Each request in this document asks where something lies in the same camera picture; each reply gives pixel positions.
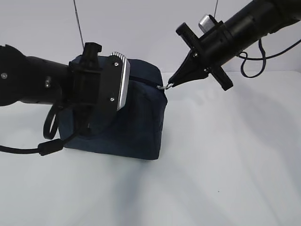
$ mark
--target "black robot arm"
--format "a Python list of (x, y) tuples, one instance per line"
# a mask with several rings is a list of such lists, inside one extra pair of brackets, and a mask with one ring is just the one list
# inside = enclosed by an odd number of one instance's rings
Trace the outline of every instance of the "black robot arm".
[(183, 23), (176, 32), (191, 51), (168, 83), (175, 87), (205, 79), (211, 73), (222, 88), (228, 90), (233, 83), (222, 65), (262, 37), (300, 19), (301, 0), (253, 0), (225, 23), (205, 16), (199, 24), (204, 32), (200, 38)]

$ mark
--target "wire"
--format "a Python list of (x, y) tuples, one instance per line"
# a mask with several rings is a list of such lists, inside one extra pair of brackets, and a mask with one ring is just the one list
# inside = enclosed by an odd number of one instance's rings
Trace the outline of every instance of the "wire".
[(247, 52), (242, 52), (242, 53), (244, 53), (246, 55), (246, 57), (245, 57), (242, 65), (241, 65), (241, 68), (240, 68), (240, 71), (241, 71), (241, 73), (242, 73), (242, 75), (244, 77), (249, 78), (249, 79), (253, 79), (253, 78), (257, 78), (258, 76), (260, 76), (264, 72), (264, 70), (265, 70), (265, 68), (267, 66), (267, 57), (266, 57), (266, 52), (265, 52), (265, 50), (264, 50), (264, 48), (262, 46), (262, 40), (261, 39), (259, 39), (259, 50), (260, 50), (260, 52), (262, 54), (262, 60), (263, 60), (262, 69), (261, 69), (261, 71), (258, 74), (254, 75), (254, 76), (248, 76), (245, 73), (245, 64), (246, 64), (246, 61), (248, 59), (248, 53)]
[(218, 6), (218, 0), (216, 0), (215, 10), (214, 10), (214, 16), (213, 16), (214, 18), (216, 16), (217, 6)]
[(84, 45), (83, 35), (82, 35), (82, 32), (81, 32), (81, 28), (80, 28), (79, 14), (77, 13), (77, 7), (76, 7), (75, 0), (73, 0), (73, 4), (74, 4), (74, 9), (75, 9), (75, 16), (76, 16), (76, 20), (77, 20), (77, 26), (79, 27), (79, 34), (80, 34), (81, 44), (84, 48), (85, 45)]
[[(285, 49), (284, 51), (280, 52), (280, 53), (277, 53), (275, 55), (272, 55), (272, 56), (267, 56), (266, 59), (269, 60), (269, 59), (273, 59), (273, 58), (276, 58), (278, 56), (281, 56), (283, 55), (284, 53), (288, 52), (289, 50), (295, 48), (297, 45), (299, 45), (301, 43), (301, 39), (299, 41), (297, 41), (295, 44), (291, 45), (289, 48)], [(263, 58), (248, 58), (248, 57), (243, 57), (243, 56), (238, 56), (239, 58), (241, 59), (246, 59), (246, 60), (252, 60), (252, 61), (261, 61), (263, 60)]]

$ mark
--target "screw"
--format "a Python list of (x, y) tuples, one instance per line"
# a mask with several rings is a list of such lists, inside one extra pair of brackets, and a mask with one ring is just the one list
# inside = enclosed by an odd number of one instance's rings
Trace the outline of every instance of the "screw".
[(8, 78), (8, 74), (2, 73), (2, 74), (1, 74), (1, 78), (2, 78), (2, 79), (7, 79), (7, 78)]
[(45, 81), (45, 87), (46, 88), (50, 88), (51, 87), (51, 78), (47, 77), (46, 81)]

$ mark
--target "black cable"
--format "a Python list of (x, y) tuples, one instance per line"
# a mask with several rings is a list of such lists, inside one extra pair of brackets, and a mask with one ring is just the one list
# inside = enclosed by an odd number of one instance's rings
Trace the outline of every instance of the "black cable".
[(37, 154), (39, 153), (38, 149), (18, 149), (0, 146), (0, 152), (10, 153), (10, 154)]
[(262, 40), (261, 39), (259, 39), (259, 50), (260, 50), (260, 52), (262, 54), (262, 60), (263, 60), (262, 69), (261, 69), (261, 71), (258, 74), (254, 75), (254, 76), (248, 76), (245, 73), (245, 64), (246, 64), (246, 61), (248, 59), (248, 53), (242, 52), (242, 53), (244, 53), (246, 55), (246, 57), (245, 57), (242, 65), (241, 65), (241, 68), (240, 68), (240, 71), (241, 71), (241, 73), (242, 73), (242, 75), (244, 77), (249, 78), (249, 79), (253, 79), (253, 78), (257, 78), (258, 76), (260, 76), (264, 72), (264, 70), (265, 70), (265, 68), (267, 66), (267, 58), (266, 58), (266, 52), (265, 52), (265, 50), (264, 50), (264, 48), (262, 46)]
[[(280, 53), (277, 53), (275, 55), (272, 55), (272, 56), (267, 56), (266, 59), (269, 60), (269, 59), (273, 59), (273, 58), (276, 58), (278, 56), (281, 56), (284, 53), (288, 52), (289, 50), (295, 48), (300, 43), (301, 43), (301, 39), (299, 41), (297, 41), (295, 44), (291, 45), (289, 48), (285, 49), (284, 51), (282, 51)], [(244, 59), (244, 60), (252, 60), (252, 61), (261, 61), (261, 60), (263, 60), (263, 58), (248, 58), (248, 57), (243, 57), (243, 56), (238, 56), (238, 57), (241, 58), (241, 59)]]

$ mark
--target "metal tab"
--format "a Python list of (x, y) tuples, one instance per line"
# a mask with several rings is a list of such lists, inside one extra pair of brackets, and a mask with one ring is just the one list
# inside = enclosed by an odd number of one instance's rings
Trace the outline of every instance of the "metal tab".
[(117, 56), (122, 60), (122, 78), (120, 82), (120, 90), (119, 90), (119, 99), (118, 99), (118, 108), (119, 111), (121, 108), (124, 107), (127, 101), (127, 88), (128, 88), (128, 81), (130, 77), (130, 63), (128, 59), (118, 52), (113, 52), (111, 56)]
[(205, 15), (201, 21), (199, 22), (198, 26), (202, 30), (202, 32), (205, 34), (207, 33), (211, 28), (215, 26), (214, 21), (211, 19), (209, 15)]

